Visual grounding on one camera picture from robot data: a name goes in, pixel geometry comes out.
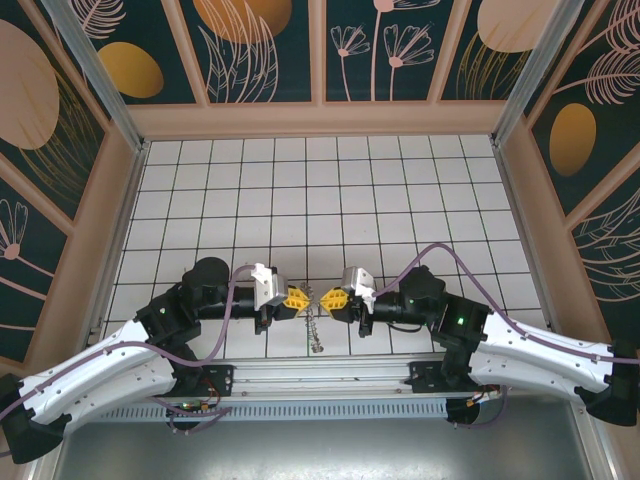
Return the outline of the grey metal sheet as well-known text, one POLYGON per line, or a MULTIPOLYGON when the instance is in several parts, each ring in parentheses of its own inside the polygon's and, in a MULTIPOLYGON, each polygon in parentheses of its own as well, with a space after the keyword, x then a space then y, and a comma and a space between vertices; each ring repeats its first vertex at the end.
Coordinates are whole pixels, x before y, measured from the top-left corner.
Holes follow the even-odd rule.
POLYGON ((515 396, 491 426, 442 419, 221 422, 183 437, 102 423, 64 445, 55 480, 594 480, 560 401, 515 396))

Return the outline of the long aluminium base rail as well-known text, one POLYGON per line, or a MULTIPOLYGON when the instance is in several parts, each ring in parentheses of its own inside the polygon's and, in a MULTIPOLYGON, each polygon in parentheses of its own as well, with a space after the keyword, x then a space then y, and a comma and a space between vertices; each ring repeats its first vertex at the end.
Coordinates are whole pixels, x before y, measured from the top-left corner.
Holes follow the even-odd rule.
POLYGON ((193 367, 189 361, 171 361, 141 347, 114 351, 98 349, 48 370, 30 381, 40 396, 49 394, 62 405, 104 387, 116 402, 143 397, 196 398, 208 395, 256 398, 348 395, 390 395, 409 378, 414 361, 440 361, 441 355, 322 357, 306 359, 212 360, 193 367))

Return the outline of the aluminium table side rail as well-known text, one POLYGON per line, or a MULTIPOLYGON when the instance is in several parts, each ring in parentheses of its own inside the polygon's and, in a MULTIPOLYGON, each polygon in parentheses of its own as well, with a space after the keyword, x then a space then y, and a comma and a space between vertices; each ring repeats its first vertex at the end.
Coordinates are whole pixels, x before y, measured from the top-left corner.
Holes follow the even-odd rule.
POLYGON ((108 244, 106 257, 101 267, 96 289, 92 297, 91 309, 87 317, 85 337, 80 343, 82 347, 93 346, 97 343, 101 339, 103 325, 108 322, 108 312, 111 308, 116 277, 121 266, 131 215, 134 210, 149 149, 150 142, 143 140, 140 148, 133 157, 133 164, 127 179, 123 199, 117 210, 116 221, 108 244))
POLYGON ((515 190, 515 183, 512 178, 511 172, 509 170, 508 162, 499 147, 493 146, 492 150, 496 159, 498 170, 501 175, 501 179, 503 181, 506 196, 509 200, 509 204, 514 216, 514 222, 516 224, 516 228, 519 233, 524 255, 526 257, 529 270, 531 272, 532 281, 535 287, 536 295, 540 302, 540 308, 542 311, 546 329, 555 333, 556 332, 556 325, 554 324, 555 312, 553 307, 549 304, 549 301, 547 298, 548 289, 544 282, 544 278, 540 276, 540 272, 539 272, 540 264, 538 261, 537 253, 532 244, 530 229, 528 228, 526 218, 524 216, 524 211, 522 209, 521 201, 515 190))

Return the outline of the aluminium corner post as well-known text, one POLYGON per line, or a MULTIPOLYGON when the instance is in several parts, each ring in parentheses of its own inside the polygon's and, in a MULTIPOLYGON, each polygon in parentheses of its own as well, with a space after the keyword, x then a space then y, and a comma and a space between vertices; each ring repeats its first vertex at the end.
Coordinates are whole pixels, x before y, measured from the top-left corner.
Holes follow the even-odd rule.
POLYGON ((143 137, 93 44, 107 40, 125 19, 124 0, 39 1, 127 143, 140 152, 143 137))
POLYGON ((584 2, 585 0, 560 0, 553 10, 490 135, 495 150, 508 139, 520 120, 526 105, 578 19, 584 2))

